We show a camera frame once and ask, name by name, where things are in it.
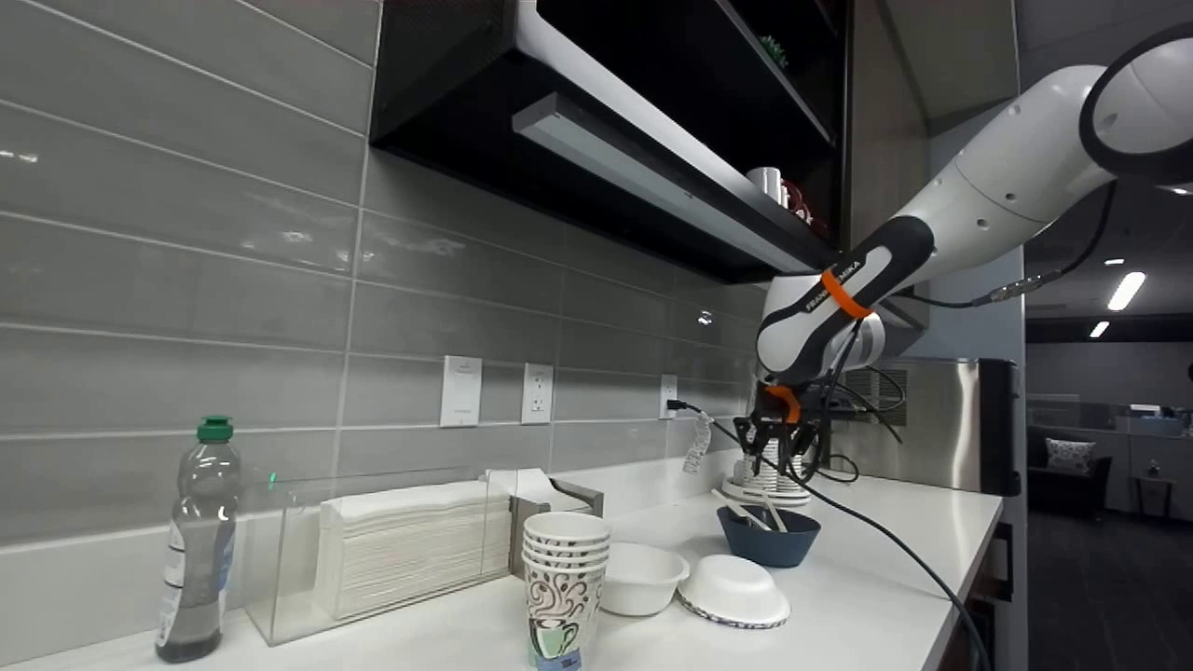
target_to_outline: electrical outlet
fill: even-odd
[[[552,422],[552,364],[524,368],[524,422],[525,424]]]
[[[444,359],[440,424],[481,424],[481,359]]]
[[[660,379],[660,417],[674,417],[674,410],[669,410],[669,400],[678,400],[678,378]]]

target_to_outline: white countertop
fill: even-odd
[[[621,468],[575,476],[606,484],[614,505],[614,480],[658,480],[660,468]],[[899,480],[858,480],[849,489],[822,480],[828,497],[879,517],[904,541],[911,541],[947,586],[970,588],[977,558],[1000,521],[1000,497],[947,492]],[[612,506],[614,541],[663,546],[685,558],[726,551],[716,505],[710,497],[637,500],[629,511]],[[612,618],[600,615],[600,643],[593,666],[600,671],[724,671],[724,666],[936,666],[956,613],[947,598],[879,535],[869,525],[812,505],[822,538],[801,567],[772,569],[791,598],[791,623],[778,632],[724,632],[682,605],[673,605],[658,618]],[[525,586],[499,578],[454,598],[440,598],[419,608],[378,615],[344,632],[304,638],[269,650],[254,623],[234,613],[224,627],[224,646],[188,663],[196,671],[454,671],[454,666],[531,666],[525,656]],[[15,671],[126,671],[160,666],[155,656],[155,635],[120,638],[30,663]]]

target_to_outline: bottle label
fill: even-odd
[[[168,531],[168,551],[165,551],[165,598],[160,598],[160,615],[157,615],[157,646],[165,646],[179,623],[179,608],[184,608],[184,578],[188,578],[188,541],[184,531],[171,525]]]

